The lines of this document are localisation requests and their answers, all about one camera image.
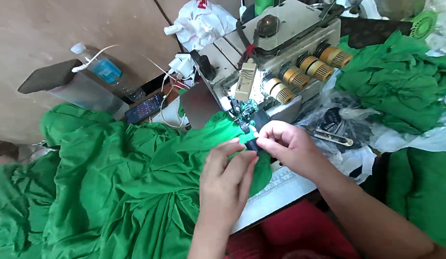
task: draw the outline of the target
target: green fabric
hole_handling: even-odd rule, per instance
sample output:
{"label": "green fabric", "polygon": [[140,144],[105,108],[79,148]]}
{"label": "green fabric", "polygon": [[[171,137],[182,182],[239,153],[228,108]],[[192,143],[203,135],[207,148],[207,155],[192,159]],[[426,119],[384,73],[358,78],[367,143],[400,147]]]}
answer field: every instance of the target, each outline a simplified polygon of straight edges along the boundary
{"label": "green fabric", "polygon": [[[180,90],[178,91],[178,95],[182,95],[182,94],[184,94],[185,92],[186,92],[186,89],[180,89]],[[180,101],[180,105],[178,106],[178,115],[179,115],[180,117],[185,116],[185,110],[183,109],[183,106],[181,105],[181,101]]]}
{"label": "green fabric", "polygon": [[446,247],[446,152],[391,154],[386,204]]}
{"label": "green fabric", "polygon": [[373,118],[398,132],[422,134],[439,126],[446,105],[446,55],[426,56],[424,41],[394,32],[384,44],[352,49],[343,37],[339,48],[354,58],[338,75],[335,88],[360,98]]}
{"label": "green fabric", "polygon": [[[60,146],[58,153],[30,169],[0,167],[0,255],[8,251],[10,257],[31,244],[33,251],[42,246],[45,259],[185,258],[208,151],[236,136],[241,142],[253,138],[224,112],[203,129],[182,134],[157,123],[126,125],[68,104],[46,113],[41,130],[50,146]],[[270,156],[259,156],[251,195],[271,178]],[[41,163],[51,165],[36,168]],[[13,176],[22,171],[36,171],[48,186],[21,189]],[[28,196],[42,208],[28,205]]]}

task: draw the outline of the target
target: plastic water bottle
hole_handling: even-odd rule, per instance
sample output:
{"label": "plastic water bottle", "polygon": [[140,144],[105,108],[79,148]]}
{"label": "plastic water bottle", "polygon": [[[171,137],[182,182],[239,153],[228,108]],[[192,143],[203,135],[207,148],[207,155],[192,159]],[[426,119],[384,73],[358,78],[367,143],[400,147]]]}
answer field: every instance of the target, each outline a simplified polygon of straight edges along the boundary
{"label": "plastic water bottle", "polygon": [[[84,44],[78,43],[71,48],[71,51],[79,56],[79,60],[83,63],[90,61],[98,52],[87,49]],[[134,85],[128,83],[127,75],[105,55],[100,54],[87,67],[88,70],[103,79],[116,89],[122,90],[122,93],[130,100],[136,102],[140,101],[146,96],[145,91],[141,88],[136,88]]]}

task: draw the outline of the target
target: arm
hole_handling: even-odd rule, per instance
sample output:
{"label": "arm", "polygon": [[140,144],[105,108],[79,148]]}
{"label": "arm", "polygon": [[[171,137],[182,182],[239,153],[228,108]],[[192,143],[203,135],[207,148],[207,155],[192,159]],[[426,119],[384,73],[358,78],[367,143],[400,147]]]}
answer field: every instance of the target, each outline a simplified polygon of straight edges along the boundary
{"label": "arm", "polygon": [[370,258],[446,258],[445,248],[338,171],[303,129],[272,121],[257,144],[318,186],[353,243]]}
{"label": "arm", "polygon": [[[200,212],[188,259],[224,257],[231,228],[249,198],[258,161],[254,151],[243,151],[244,148],[235,138],[209,152],[200,174]],[[228,157],[236,152],[240,153],[228,162]]]}

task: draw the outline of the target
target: sewing machine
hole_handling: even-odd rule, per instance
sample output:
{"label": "sewing machine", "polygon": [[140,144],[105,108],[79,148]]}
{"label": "sewing machine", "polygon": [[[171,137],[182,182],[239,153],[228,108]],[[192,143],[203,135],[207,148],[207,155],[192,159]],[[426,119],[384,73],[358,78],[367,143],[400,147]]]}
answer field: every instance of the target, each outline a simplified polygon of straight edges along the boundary
{"label": "sewing machine", "polygon": [[[333,67],[345,67],[352,58],[334,47],[340,42],[341,13],[339,5],[318,10],[286,0],[238,24],[237,30],[192,57],[220,108],[244,131],[258,110],[292,122],[301,104],[321,91]],[[244,60],[248,57],[253,64]],[[253,74],[242,63],[255,68]]]}

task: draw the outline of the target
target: white power adapter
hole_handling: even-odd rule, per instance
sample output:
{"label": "white power adapter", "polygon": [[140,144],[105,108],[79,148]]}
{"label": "white power adapter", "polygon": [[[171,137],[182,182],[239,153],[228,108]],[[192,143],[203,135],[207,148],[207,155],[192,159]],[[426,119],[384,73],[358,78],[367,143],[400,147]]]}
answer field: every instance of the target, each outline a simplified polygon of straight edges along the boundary
{"label": "white power adapter", "polygon": [[189,78],[193,74],[193,63],[191,62],[190,54],[177,54],[172,62],[169,63],[169,67],[174,72],[179,73],[183,78]]}

